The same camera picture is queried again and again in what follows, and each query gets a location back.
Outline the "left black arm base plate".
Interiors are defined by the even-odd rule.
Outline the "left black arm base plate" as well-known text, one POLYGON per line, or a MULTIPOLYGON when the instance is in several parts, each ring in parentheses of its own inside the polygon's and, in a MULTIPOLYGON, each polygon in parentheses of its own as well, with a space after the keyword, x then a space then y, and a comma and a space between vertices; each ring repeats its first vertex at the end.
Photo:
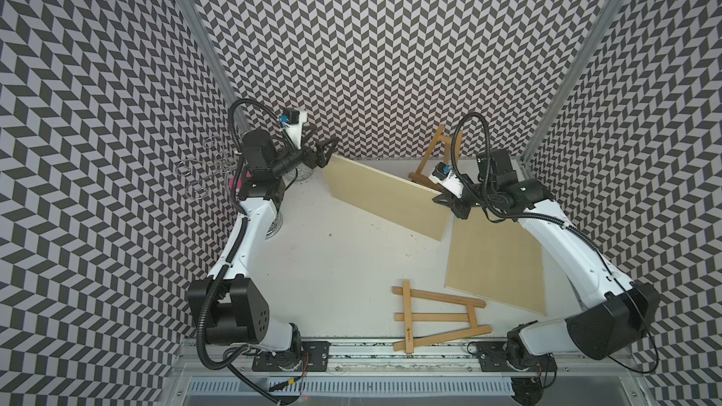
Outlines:
POLYGON ((331 344, 326 340, 302 341, 296 349, 263 351, 255 356, 254 372, 326 372, 331 344))

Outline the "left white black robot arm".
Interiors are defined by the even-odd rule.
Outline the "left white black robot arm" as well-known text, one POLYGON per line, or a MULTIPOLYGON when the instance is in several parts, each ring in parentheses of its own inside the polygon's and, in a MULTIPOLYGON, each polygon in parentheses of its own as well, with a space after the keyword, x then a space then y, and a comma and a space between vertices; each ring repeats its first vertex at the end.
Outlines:
POLYGON ((302 358, 298 327, 272 315, 251 269, 280 216, 285 175, 299 165, 326 167, 340 142, 333 136, 310 145, 309 139, 302 127, 285 129, 286 148, 279 152, 276 137, 255 130, 236 146, 238 162, 229 181, 236 221, 217 263, 205 277, 193 281, 186 294, 196 327, 197 354, 210 370, 229 367, 246 349, 279 354, 290 367, 302 358))

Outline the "pink plastic wine glass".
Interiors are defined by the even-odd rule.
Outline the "pink plastic wine glass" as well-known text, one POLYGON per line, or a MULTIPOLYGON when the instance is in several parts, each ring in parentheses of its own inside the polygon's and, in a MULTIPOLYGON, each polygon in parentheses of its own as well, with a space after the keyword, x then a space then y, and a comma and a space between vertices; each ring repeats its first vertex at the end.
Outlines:
POLYGON ((244 179, 242 175, 231 177, 229 179, 229 191, 236 193, 240 192, 243 187, 243 181, 244 179))

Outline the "aluminium front rail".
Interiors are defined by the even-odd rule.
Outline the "aluminium front rail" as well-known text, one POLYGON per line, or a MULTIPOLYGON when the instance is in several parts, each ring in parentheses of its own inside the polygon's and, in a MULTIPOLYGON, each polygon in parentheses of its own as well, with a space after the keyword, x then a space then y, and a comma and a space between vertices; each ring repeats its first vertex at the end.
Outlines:
POLYGON ((261 369, 259 357, 207 370, 186 340, 159 405, 654 405, 646 379, 624 367, 630 353, 595 362, 559 353, 542 368, 504 368, 497 339, 395 353, 390 338, 314 338, 297 371, 261 369))

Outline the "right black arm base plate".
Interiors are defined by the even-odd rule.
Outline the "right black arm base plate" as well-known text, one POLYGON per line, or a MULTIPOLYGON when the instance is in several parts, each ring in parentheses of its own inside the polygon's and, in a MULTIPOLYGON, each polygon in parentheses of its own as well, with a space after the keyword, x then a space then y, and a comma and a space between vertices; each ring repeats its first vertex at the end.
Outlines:
POLYGON ((506 341, 472 341, 467 345, 466 351, 479 362, 482 372, 524 373, 541 376, 558 371, 556 359, 551 353, 541 356, 531 355, 526 350, 521 350, 515 344, 509 344, 506 341))

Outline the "near wooden easel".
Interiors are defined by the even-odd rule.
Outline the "near wooden easel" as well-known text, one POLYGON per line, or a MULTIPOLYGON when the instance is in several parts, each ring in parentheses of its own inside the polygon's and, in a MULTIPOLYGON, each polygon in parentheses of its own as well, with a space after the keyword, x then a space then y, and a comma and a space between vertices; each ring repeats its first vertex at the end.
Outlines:
POLYGON ((404 280, 400 287, 392 287, 391 292, 402 297, 402 312, 394 315, 394 321, 403 324, 402 340, 393 344, 393 351, 413 354, 417 348, 440 345, 455 340, 477 338, 478 336, 489 336, 493 332, 492 326, 481 324, 477 316, 478 309, 486 308, 485 300, 412 289, 409 280, 404 280), (414 299, 460 306, 460 308, 464 309, 464 312, 413 312, 414 299), (414 334, 414 325, 416 323, 464 323, 466 328, 417 338, 414 334))

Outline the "round metal rack base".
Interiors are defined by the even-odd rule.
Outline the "round metal rack base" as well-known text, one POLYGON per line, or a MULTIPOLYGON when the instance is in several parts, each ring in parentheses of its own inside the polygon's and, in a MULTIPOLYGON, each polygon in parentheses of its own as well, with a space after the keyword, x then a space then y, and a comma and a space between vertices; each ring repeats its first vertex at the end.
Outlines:
POLYGON ((283 222, 283 216, 278 214, 266 232, 266 239, 271 239, 278 234, 283 226, 283 222))

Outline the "plywood board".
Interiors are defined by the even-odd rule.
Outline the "plywood board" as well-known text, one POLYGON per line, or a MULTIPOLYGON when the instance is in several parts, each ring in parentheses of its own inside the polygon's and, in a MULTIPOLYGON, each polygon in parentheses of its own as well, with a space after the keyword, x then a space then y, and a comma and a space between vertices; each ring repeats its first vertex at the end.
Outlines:
POLYGON ((428 238, 443 239, 450 210, 432 201, 436 191, 340 156, 332 157, 322 174, 334 198, 428 238))
POLYGON ((521 225, 474 209, 452 222, 445 287, 545 315, 543 248, 521 225))

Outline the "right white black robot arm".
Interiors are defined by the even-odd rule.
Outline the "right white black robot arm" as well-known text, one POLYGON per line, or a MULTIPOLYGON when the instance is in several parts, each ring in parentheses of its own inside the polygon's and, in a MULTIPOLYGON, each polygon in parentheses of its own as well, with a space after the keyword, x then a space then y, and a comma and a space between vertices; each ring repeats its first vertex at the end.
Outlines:
POLYGON ((522 371, 554 353, 569 351, 603 360, 651 339, 660 303, 655 287, 631 279, 603 256, 541 182, 520 180, 507 150, 481 153, 477 163, 477 180, 453 162, 437 164, 430 179, 443 192, 434 202, 461 219, 480 207, 499 220, 518 223, 562 268, 581 307, 567 318, 513 328, 504 346, 507 365, 522 371))

